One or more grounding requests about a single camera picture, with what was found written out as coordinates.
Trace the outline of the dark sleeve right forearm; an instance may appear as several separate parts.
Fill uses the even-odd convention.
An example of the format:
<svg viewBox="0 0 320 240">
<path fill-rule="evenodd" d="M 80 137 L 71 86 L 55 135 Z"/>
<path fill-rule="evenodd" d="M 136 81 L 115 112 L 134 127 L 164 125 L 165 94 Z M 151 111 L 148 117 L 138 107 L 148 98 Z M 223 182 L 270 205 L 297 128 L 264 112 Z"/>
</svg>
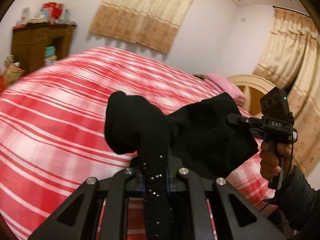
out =
<svg viewBox="0 0 320 240">
<path fill-rule="evenodd" d="M 319 190 L 313 189 L 298 167 L 285 178 L 270 203 L 279 207 L 290 228 L 304 237 L 319 227 Z"/>
</svg>

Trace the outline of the person right hand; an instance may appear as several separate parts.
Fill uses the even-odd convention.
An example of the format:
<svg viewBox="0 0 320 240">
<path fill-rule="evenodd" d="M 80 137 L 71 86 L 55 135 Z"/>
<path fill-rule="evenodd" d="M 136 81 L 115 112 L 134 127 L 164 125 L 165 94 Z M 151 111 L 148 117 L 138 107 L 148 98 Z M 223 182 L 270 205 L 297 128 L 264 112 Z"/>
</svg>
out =
<svg viewBox="0 0 320 240">
<path fill-rule="evenodd" d="M 293 147 L 290 145 L 279 143 L 277 145 L 278 153 L 284 158 L 284 166 L 281 168 L 278 158 L 271 152 L 269 143 L 263 141 L 260 151 L 260 174 L 271 181 L 275 176 L 283 170 L 285 178 L 293 171 Z"/>
</svg>

